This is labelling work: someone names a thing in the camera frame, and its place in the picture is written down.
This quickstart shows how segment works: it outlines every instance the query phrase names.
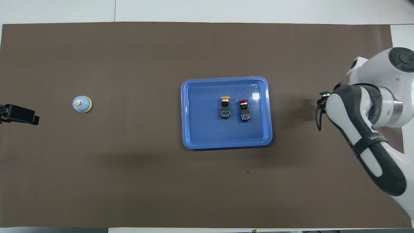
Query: plastic tray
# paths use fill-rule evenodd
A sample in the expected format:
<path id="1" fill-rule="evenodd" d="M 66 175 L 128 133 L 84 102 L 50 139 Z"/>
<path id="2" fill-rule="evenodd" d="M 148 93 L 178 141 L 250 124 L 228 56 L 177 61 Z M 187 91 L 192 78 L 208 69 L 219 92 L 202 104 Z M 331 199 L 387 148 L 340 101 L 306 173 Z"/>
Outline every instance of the plastic tray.
<path id="1" fill-rule="evenodd" d="M 230 117 L 220 117 L 221 96 L 230 97 Z M 240 119 L 248 99 L 251 119 Z M 272 140 L 269 86 L 261 76 L 190 79 L 181 85 L 183 143 L 189 149 L 264 146 Z"/>

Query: dark gray joint cap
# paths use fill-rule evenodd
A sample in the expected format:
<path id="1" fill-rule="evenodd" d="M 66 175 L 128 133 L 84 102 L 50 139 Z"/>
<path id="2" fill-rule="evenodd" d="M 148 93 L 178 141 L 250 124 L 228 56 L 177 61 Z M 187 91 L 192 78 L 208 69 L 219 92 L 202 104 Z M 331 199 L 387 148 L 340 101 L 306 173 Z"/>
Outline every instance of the dark gray joint cap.
<path id="1" fill-rule="evenodd" d="M 411 49 L 392 48 L 388 58 L 395 68 L 407 73 L 414 72 L 414 52 Z"/>

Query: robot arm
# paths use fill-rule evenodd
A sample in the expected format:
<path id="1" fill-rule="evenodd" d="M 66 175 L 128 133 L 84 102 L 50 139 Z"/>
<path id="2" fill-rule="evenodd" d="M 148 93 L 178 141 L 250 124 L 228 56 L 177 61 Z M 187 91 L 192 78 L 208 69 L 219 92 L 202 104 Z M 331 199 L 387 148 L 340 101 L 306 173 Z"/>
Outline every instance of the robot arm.
<path id="1" fill-rule="evenodd" d="M 414 115 L 414 52 L 387 49 L 357 58 L 347 77 L 320 104 L 379 188 L 414 219 L 414 156 L 387 143 L 375 127 L 400 127 Z"/>

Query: brown paper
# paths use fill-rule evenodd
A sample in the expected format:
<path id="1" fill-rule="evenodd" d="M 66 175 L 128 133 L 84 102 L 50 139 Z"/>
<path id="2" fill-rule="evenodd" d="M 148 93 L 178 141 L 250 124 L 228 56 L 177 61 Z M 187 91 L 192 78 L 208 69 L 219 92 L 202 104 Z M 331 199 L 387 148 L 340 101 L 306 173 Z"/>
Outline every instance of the brown paper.
<path id="1" fill-rule="evenodd" d="M 0 226 L 402 228 L 323 117 L 357 56 L 392 46 L 386 25 L 111 22 L 4 25 L 0 100 L 38 126 L 0 125 Z M 180 85 L 261 75 L 273 141 L 192 151 Z M 81 114 L 72 100 L 86 95 Z M 400 129 L 388 129 L 402 151 Z"/>

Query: black cable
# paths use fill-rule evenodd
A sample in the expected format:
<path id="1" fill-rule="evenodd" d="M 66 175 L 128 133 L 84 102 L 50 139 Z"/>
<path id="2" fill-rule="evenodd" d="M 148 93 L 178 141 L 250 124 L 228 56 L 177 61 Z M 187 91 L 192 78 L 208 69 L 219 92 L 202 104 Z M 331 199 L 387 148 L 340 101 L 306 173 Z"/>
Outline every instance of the black cable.
<path id="1" fill-rule="evenodd" d="M 341 86 L 341 83 L 336 84 L 336 86 L 334 87 L 334 90 L 336 90 L 340 86 Z"/>
<path id="2" fill-rule="evenodd" d="M 380 90 L 377 86 L 375 86 L 374 84 L 370 84 L 370 83 L 356 83 L 356 84 L 352 84 L 352 85 L 355 85 L 355 86 L 371 86 L 371 87 L 374 87 L 377 90 Z"/>
<path id="3" fill-rule="evenodd" d="M 319 107 L 316 107 L 315 120 L 316 120 L 316 127 L 318 128 L 319 131 L 321 131 L 322 130 L 322 110 L 319 115 L 319 123 L 318 123 L 318 110 L 319 110 Z"/>

